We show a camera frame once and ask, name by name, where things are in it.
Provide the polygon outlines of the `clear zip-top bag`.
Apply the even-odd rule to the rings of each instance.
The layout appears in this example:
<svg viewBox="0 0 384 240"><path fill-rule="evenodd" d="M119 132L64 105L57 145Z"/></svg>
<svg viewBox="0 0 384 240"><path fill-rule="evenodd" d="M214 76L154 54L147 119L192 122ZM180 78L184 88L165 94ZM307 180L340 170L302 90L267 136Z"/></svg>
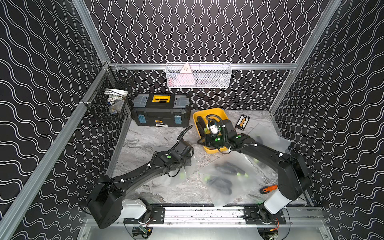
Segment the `clear zip-top bag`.
<svg viewBox="0 0 384 240"><path fill-rule="evenodd" d="M280 137L273 127L257 124L250 132L250 136L257 142L282 153L290 153L291 141Z"/></svg>
<svg viewBox="0 0 384 240"><path fill-rule="evenodd" d="M248 177L231 176L216 171L214 168L215 164L223 164L224 162L237 165L246 171ZM277 182L277 175L271 168L252 157L246 157L244 154L239 154L237 152L232 152L219 157L201 168L198 171L198 175L206 188L207 186L204 183L204 178L208 176L222 177L233 183L231 195L223 195L207 188L212 204L215 207L261 204L267 199L267 196L262 195L259 192L259 189L264 186L274 185Z"/></svg>
<svg viewBox="0 0 384 240"><path fill-rule="evenodd" d="M154 179L154 182L166 187L174 187L187 180L196 169L196 158L193 156L189 161L190 166L181 167L180 170L171 171L169 174Z"/></svg>

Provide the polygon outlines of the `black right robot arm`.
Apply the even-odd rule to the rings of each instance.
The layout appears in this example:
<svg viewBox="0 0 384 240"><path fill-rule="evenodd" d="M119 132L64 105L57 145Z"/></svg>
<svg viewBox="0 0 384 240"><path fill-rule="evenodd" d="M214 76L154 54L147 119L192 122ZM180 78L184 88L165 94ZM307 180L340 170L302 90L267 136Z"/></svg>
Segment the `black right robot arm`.
<svg viewBox="0 0 384 240"><path fill-rule="evenodd" d="M277 173L277 190L259 206L258 214L264 222L312 186L312 177L301 155L276 151L246 134L237 133L229 120L208 119L207 128L208 132L198 140L198 144L217 150L225 147L253 157Z"/></svg>

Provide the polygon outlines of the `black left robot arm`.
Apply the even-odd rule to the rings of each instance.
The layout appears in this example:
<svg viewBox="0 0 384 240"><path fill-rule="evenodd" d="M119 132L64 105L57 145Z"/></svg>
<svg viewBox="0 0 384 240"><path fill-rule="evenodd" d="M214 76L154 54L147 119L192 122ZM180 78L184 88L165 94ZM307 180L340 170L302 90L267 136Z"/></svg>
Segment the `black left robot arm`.
<svg viewBox="0 0 384 240"><path fill-rule="evenodd" d="M119 219L147 222L152 206L144 199L128 200L126 196L155 178L172 171L179 173L181 168L191 165L193 155L192 145L178 140L169 150L154 152L148 163L129 173L112 179L107 175L101 176L86 203L98 227L105 229Z"/></svg>

